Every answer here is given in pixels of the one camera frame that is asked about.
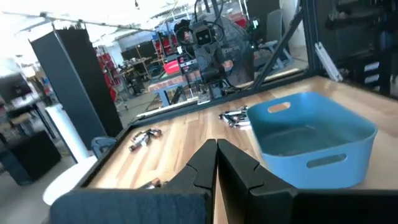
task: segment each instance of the ceiling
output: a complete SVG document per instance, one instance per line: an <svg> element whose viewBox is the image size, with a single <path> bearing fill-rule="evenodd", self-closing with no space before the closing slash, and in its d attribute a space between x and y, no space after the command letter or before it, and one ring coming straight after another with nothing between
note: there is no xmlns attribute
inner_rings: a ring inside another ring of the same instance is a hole
<svg viewBox="0 0 398 224"><path fill-rule="evenodd" d="M81 19L114 25L140 24L143 29L153 29L159 22L151 21L152 16L171 10L174 6L193 4L195 0L137 0L139 9L136 8L134 0L112 0L108 2L110 3L99 4L100 2L95 0L67 0L62 2L53 0L8 0L2 2L1 12L11 12L13 15L0 13L0 30L2 34L8 34L8 39L12 39L14 35L23 39L39 38L52 30L50 20L37 17L41 12L46 12L48 16L56 18ZM56 21L54 24L55 28L61 29L68 27L70 22ZM90 40L93 42L102 39L106 34L114 35L117 30L116 27L89 24L86 27Z"/></svg>

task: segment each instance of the workbench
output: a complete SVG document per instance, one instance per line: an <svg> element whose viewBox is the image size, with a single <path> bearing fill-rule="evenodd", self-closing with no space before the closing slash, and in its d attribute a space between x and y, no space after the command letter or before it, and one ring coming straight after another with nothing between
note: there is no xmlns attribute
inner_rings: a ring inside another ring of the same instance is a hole
<svg viewBox="0 0 398 224"><path fill-rule="evenodd" d="M365 180L356 189L398 189L398 102L381 95L336 83L322 77L312 77L290 85L263 91L205 110L178 116L149 126L133 129L121 144L113 149L107 159L90 171L84 180L88 188L134 189L158 177L170 180L191 158L207 139L227 139L251 157L267 164L250 129L230 128L218 118L221 112L252 106L263 101L294 93L316 91L342 106L364 116L379 127L374 141ZM130 139L139 131L160 128L163 136L154 139L148 148L130 152ZM220 184L216 185L215 223L227 223Z"/></svg>
<svg viewBox="0 0 398 224"><path fill-rule="evenodd" d="M233 67L233 62L231 60L226 61L223 64L225 71L230 71ZM159 77L159 81L154 80L152 84L148 86L148 92L158 93L160 99L162 100L163 107L170 106L169 98L167 97L167 91L177 88L184 87L188 85L188 83L195 83L196 81L201 80L199 70L192 71L186 75L183 75L181 72L178 72L173 75L168 75L163 73ZM183 99L187 100L187 96L185 93L182 93Z"/></svg>

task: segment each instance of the black panel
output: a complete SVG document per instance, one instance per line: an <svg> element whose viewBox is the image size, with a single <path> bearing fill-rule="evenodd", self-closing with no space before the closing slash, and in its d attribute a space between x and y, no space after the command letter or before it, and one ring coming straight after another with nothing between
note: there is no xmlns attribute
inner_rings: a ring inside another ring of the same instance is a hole
<svg viewBox="0 0 398 224"><path fill-rule="evenodd" d="M250 17L256 17L260 20L260 31L264 36L267 34L267 16L270 12L280 9L279 0L250 0L247 1Z"/></svg>
<svg viewBox="0 0 398 224"><path fill-rule="evenodd" d="M122 125L86 30L58 30L57 33L106 133L115 137Z"/></svg>
<svg viewBox="0 0 398 224"><path fill-rule="evenodd" d="M86 30L58 30L31 44L85 146L95 137L117 135L123 127Z"/></svg>
<svg viewBox="0 0 398 224"><path fill-rule="evenodd" d="M363 26L349 26L338 30L328 30L325 21L337 0L317 0L317 24L320 42L332 60L340 60L366 50L375 38L373 32Z"/></svg>
<svg viewBox="0 0 398 224"><path fill-rule="evenodd" d="M299 190L224 139L218 170L228 223L396 223L396 190Z"/></svg>
<svg viewBox="0 0 398 224"><path fill-rule="evenodd" d="M295 187L224 139L218 172L228 223L288 223Z"/></svg>
<svg viewBox="0 0 398 224"><path fill-rule="evenodd" d="M51 206L51 223L213 223L217 151L207 140L161 189L69 192Z"/></svg>
<svg viewBox="0 0 398 224"><path fill-rule="evenodd" d="M139 44L140 47L138 48L138 51L141 55L141 57L150 57L150 58L157 58L156 50L154 47L154 44L152 41L147 41ZM122 52L122 57L124 60L130 60L132 58L140 58L136 47L132 47L130 49L127 49Z"/></svg>
<svg viewBox="0 0 398 224"><path fill-rule="evenodd" d="M0 162L18 185L31 184L61 160L45 131L10 142L7 148Z"/></svg>

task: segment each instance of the wooden tabletop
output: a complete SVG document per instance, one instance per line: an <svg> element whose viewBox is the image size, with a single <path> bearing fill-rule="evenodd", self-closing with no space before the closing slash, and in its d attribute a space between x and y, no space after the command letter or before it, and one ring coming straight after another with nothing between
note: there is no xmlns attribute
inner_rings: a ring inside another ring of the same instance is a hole
<svg viewBox="0 0 398 224"><path fill-rule="evenodd" d="M369 119L379 127L373 145L369 170L365 180L355 186L358 189L398 189L398 103L364 90L335 83L321 77L313 77L291 85L265 91L206 110L179 116L132 131L119 149L109 158L103 169L93 179L92 188L133 189L158 177L170 180L191 158L206 139L224 138L244 152L261 159L252 131L228 127L218 119L226 110L242 105L280 98L294 93L316 91L337 103ZM130 152L129 139L138 131L151 127L160 128L164 135L151 142L148 148ZM215 223L227 223L220 185L216 186Z"/></svg>

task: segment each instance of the black cabinet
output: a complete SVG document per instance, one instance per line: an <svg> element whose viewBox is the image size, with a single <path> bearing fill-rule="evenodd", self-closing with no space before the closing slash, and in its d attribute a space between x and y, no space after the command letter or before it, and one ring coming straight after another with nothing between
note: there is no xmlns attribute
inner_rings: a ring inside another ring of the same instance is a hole
<svg viewBox="0 0 398 224"><path fill-rule="evenodd" d="M122 124L86 30L54 30L31 42L63 108L89 149Z"/></svg>

